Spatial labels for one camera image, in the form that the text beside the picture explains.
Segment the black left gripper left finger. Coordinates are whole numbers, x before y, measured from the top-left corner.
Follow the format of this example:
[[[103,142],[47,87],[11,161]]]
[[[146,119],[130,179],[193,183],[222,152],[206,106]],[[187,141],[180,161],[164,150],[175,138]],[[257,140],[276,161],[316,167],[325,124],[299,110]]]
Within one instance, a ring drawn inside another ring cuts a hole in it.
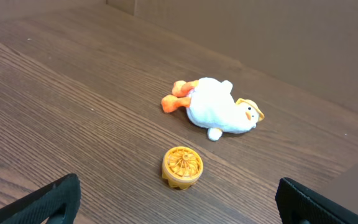
[[[0,224],[73,224],[80,202],[80,180],[68,174],[1,208]]]

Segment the white plush duck toy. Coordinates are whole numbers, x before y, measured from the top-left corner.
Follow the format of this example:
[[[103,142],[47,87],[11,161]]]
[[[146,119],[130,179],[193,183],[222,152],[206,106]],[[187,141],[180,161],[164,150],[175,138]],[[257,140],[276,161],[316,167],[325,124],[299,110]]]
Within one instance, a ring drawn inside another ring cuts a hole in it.
[[[188,119],[205,128],[211,141],[218,141],[224,133],[243,134],[254,129],[265,116],[254,101],[234,100],[232,88],[230,81],[210,77],[179,80],[173,84],[172,93],[162,98],[162,109],[165,113],[186,109]]]

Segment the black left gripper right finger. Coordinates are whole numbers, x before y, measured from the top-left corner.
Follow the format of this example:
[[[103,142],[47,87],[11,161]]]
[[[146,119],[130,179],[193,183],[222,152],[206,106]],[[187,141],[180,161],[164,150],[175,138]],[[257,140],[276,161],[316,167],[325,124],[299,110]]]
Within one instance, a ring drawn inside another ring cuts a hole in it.
[[[275,201],[283,224],[358,224],[358,215],[332,200],[284,177]]]

